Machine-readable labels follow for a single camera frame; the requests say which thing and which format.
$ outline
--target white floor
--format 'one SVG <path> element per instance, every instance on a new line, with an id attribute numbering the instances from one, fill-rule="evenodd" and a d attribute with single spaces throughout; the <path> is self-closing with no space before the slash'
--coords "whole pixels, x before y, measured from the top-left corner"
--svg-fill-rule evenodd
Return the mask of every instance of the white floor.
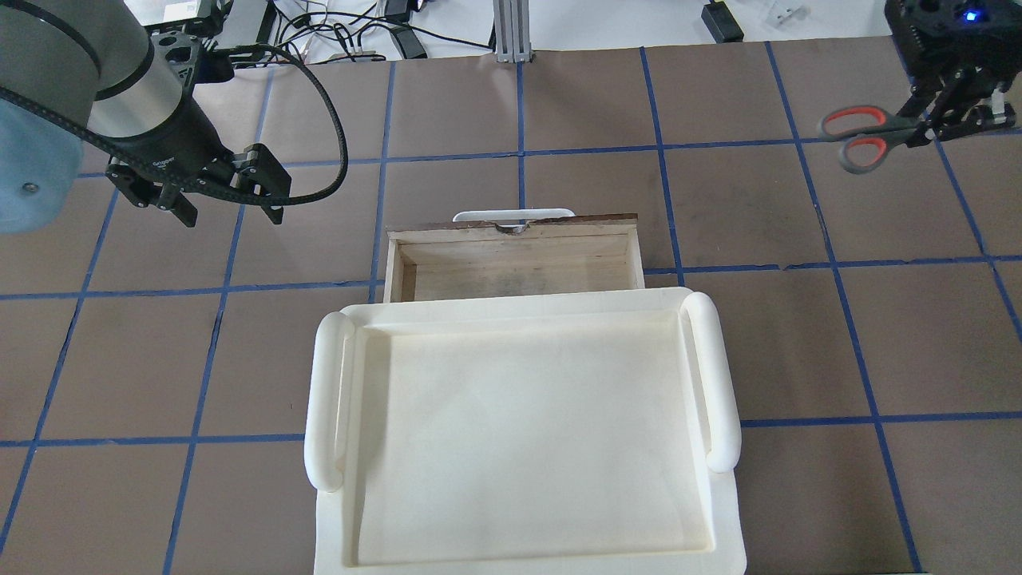
<path id="1" fill-rule="evenodd" d="M 331 10 L 363 12 L 366 0 L 322 0 L 312 2 L 314 10 L 328 2 Z M 705 0 L 532 0 L 529 3 L 529 32 L 536 50 L 598 50 L 636 46 L 711 44 L 712 37 L 700 19 Z M 299 13 L 305 0 L 277 0 L 288 13 Z M 795 40 L 886 36 L 883 0 L 727 0 L 746 41 Z M 772 12 L 778 7 L 801 7 L 780 26 Z M 412 25 L 457 38 L 485 44 L 490 39 L 494 11 L 491 0 L 430 0 L 412 17 Z M 423 34 L 419 40 L 429 57 L 479 54 L 478 48 L 453 44 Z M 382 30 L 367 32 L 367 49 L 388 59 L 400 55 Z M 310 47 L 310 60 L 325 59 L 337 52 L 335 46 Z"/>

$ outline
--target scissors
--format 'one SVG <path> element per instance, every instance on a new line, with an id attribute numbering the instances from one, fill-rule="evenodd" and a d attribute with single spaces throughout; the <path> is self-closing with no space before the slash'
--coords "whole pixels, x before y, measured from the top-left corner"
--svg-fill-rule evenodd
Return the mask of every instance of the scissors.
<path id="1" fill-rule="evenodd" d="M 828 125 L 833 121 L 846 115 L 870 115 L 877 123 L 836 133 L 828 130 Z M 838 150 L 838 160 L 841 162 L 841 166 L 852 174 L 866 174 L 883 163 L 892 147 L 909 141 L 919 125 L 919 118 L 894 115 L 875 105 L 850 105 L 825 115 L 820 121 L 817 131 L 820 132 L 820 139 L 826 142 L 848 140 Z M 875 146 L 877 154 L 866 163 L 852 161 L 848 156 L 848 151 L 864 145 Z"/>

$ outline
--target open drawer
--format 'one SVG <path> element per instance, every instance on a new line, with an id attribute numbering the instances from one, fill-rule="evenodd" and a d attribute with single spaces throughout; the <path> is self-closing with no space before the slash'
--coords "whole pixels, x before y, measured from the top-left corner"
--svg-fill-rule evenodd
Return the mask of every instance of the open drawer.
<path id="1" fill-rule="evenodd" d="M 645 281 L 636 218 L 566 217 L 524 226 L 471 221 L 389 230 L 383 302 L 640 289 Z"/>
<path id="2" fill-rule="evenodd" d="M 351 306 L 323 320 L 312 378 L 318 575 L 745 570 L 704 294 Z"/>

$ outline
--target power adapter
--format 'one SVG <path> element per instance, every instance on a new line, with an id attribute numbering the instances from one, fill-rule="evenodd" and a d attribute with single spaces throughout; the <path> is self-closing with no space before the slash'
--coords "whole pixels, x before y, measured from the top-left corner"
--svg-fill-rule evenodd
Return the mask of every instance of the power adapter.
<path id="1" fill-rule="evenodd" d="M 742 38 L 745 38 L 742 28 L 735 21 L 735 16 L 724 2 L 710 2 L 703 6 L 702 18 L 717 44 L 741 42 Z"/>

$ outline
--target white label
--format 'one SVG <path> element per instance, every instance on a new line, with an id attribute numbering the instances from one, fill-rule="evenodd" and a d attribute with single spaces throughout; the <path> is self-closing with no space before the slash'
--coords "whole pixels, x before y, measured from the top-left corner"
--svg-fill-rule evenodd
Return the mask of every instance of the white label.
<path id="1" fill-rule="evenodd" d="M 178 21 L 198 15 L 198 1 L 177 2 L 164 6 L 164 21 Z"/>

